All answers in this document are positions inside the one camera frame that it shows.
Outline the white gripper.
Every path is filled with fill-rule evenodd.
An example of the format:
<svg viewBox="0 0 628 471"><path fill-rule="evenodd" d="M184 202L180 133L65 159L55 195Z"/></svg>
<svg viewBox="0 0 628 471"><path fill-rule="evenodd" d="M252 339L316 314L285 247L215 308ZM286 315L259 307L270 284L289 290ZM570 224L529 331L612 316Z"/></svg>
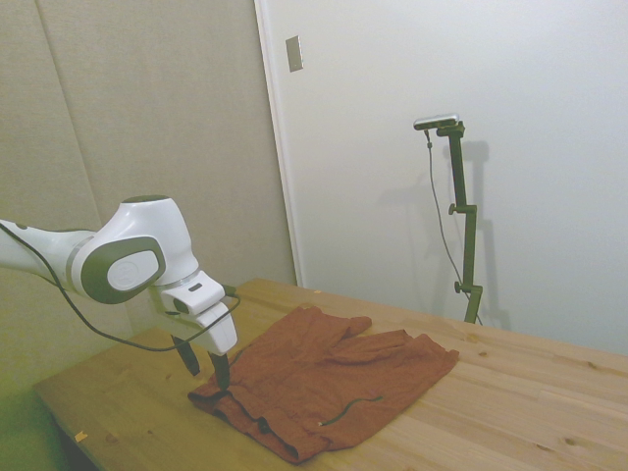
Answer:
<svg viewBox="0 0 628 471"><path fill-rule="evenodd" d="M172 341L187 371L192 376L200 373L198 359L190 341L208 350L214 367L214 377L221 392L231 383L230 363L227 353L236 345L237 334L229 308L221 301L214 304L189 303L185 314L176 310L179 301L166 305L158 302L160 326L172 334Z"/></svg>

